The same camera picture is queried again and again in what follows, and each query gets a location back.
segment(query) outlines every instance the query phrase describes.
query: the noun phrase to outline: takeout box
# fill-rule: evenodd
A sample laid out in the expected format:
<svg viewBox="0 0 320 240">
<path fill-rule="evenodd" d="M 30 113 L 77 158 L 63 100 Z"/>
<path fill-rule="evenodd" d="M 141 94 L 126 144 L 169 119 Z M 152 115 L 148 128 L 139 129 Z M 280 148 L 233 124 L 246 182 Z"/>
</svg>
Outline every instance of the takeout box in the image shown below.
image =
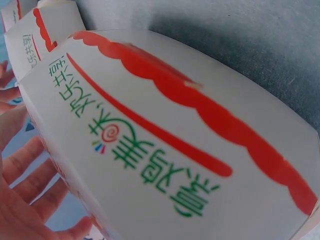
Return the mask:
<svg viewBox="0 0 320 240">
<path fill-rule="evenodd" d="M 11 0 L 1 9 L 3 32 L 8 31 L 21 20 L 31 9 L 37 6 L 38 0 Z"/>
<path fill-rule="evenodd" d="M 80 31 L 19 87 L 106 239 L 289 240 L 317 206 L 317 132 L 168 37 Z"/>
<path fill-rule="evenodd" d="M 81 30 L 85 30 L 85 26 L 74 1 L 58 1 L 30 11 L 4 34 L 17 81 L 57 45 Z"/>
</svg>

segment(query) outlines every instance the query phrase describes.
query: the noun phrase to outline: colorful logo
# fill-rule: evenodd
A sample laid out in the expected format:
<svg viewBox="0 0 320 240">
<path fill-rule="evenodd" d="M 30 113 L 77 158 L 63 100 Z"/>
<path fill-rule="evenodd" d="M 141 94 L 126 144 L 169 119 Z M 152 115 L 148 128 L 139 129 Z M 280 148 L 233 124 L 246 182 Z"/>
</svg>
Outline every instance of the colorful logo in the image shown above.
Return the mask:
<svg viewBox="0 0 320 240">
<path fill-rule="evenodd" d="M 115 142 L 118 139 L 119 132 L 120 129 L 118 125 L 107 125 L 101 133 L 101 139 L 92 142 L 94 150 L 102 155 L 105 154 L 107 147 L 106 144 Z"/>
</svg>

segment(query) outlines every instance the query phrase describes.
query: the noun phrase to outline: red scalloped pattern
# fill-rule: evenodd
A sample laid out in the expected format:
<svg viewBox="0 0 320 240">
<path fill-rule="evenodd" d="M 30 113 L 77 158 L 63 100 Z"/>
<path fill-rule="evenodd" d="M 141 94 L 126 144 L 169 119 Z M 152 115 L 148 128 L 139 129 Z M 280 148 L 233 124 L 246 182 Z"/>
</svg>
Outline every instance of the red scalloped pattern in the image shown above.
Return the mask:
<svg viewBox="0 0 320 240">
<path fill-rule="evenodd" d="M 312 213 L 318 199 L 298 171 L 250 126 L 198 90 L 188 87 L 185 82 L 192 82 L 188 77 L 131 44 L 112 42 L 89 31 L 80 31 L 73 38 L 82 40 L 87 46 L 97 47 L 108 58 L 120 60 L 131 74 L 153 81 L 159 92 L 174 103 L 193 108 L 212 131 L 246 148 L 266 176 L 286 186 L 294 203 L 303 213 Z M 92 84 L 96 90 L 100 90 L 94 81 Z M 137 119 L 135 122 L 143 126 L 142 119 L 138 120 L 140 122 Z"/>
<path fill-rule="evenodd" d="M 54 42 L 51 41 L 49 33 L 46 29 L 45 23 L 41 17 L 40 10 L 38 8 L 35 8 L 33 10 L 33 15 L 35 16 L 35 22 L 40 29 L 40 35 L 43 38 L 43 40 L 45 41 L 45 47 L 48 50 L 48 52 L 50 53 L 58 46 L 58 43 L 56 41 L 54 41 Z"/>
<path fill-rule="evenodd" d="M 159 139 L 171 145 L 173 148 L 181 152 L 182 154 L 189 157 L 191 160 L 202 165 L 208 170 L 221 177 L 229 177 L 232 174 L 232 168 L 221 160 L 209 155 L 208 153 L 196 148 L 195 146 L 183 141 L 182 139 L 174 136 L 170 132 L 160 128 L 154 123 L 148 121 L 142 116 L 138 115 L 136 112 L 132 111 L 125 105 L 121 104 L 118 100 L 113 98 L 107 92 L 105 92 L 99 85 L 90 78 L 83 69 L 72 59 L 72 57 L 67 53 L 67 57 L 73 67 L 81 74 L 81 76 L 110 104 L 116 107 L 119 111 L 125 114 L 128 118 L 136 122 L 142 128 L 146 129 L 153 135 L 157 136 Z"/>
<path fill-rule="evenodd" d="M 18 8 L 19 20 L 21 20 L 22 19 L 22 12 L 21 12 L 20 0 L 16 0 L 16 7 Z"/>
</svg>

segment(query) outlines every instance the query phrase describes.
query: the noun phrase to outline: paper box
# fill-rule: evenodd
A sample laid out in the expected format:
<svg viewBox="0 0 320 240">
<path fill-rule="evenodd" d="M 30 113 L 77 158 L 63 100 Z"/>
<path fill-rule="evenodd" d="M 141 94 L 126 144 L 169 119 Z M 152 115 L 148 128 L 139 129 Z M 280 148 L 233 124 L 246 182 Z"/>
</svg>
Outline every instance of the paper box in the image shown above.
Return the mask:
<svg viewBox="0 0 320 240">
<path fill-rule="evenodd" d="M 289 240 L 317 203 L 317 132 L 160 34 L 78 32 L 19 87 L 106 239 Z"/>
<path fill-rule="evenodd" d="M 8 56 L 19 82 L 47 53 L 73 33 L 84 30 L 74 1 L 36 7 L 4 34 Z"/>
<path fill-rule="evenodd" d="M 1 9 L 3 32 L 8 31 L 21 20 L 31 9 L 37 6 L 38 0 L 11 0 Z"/>
</svg>

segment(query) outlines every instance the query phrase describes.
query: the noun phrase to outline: human hand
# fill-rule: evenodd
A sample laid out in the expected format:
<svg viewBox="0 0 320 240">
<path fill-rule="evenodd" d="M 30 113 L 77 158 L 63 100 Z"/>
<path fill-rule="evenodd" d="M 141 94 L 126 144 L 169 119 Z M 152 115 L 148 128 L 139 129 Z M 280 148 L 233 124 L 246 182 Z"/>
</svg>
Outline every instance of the human hand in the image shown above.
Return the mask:
<svg viewBox="0 0 320 240">
<path fill-rule="evenodd" d="M 20 91 L 18 87 L 12 87 L 4 90 L 4 88 L 15 77 L 12 69 L 7 71 L 8 61 L 0 63 L 0 114 L 15 108 L 15 105 L 10 105 L 7 102 L 20 97 Z"/>
<path fill-rule="evenodd" d="M 0 116 L 0 152 L 24 125 L 27 110 L 18 106 Z M 92 227 L 84 217 L 74 227 L 54 232 L 45 226 L 57 210 L 68 189 L 61 178 L 35 202 L 50 180 L 56 175 L 50 159 L 13 188 L 9 186 L 44 150 L 38 137 L 32 138 L 13 155 L 0 155 L 0 239 L 1 240 L 82 240 Z"/>
</svg>

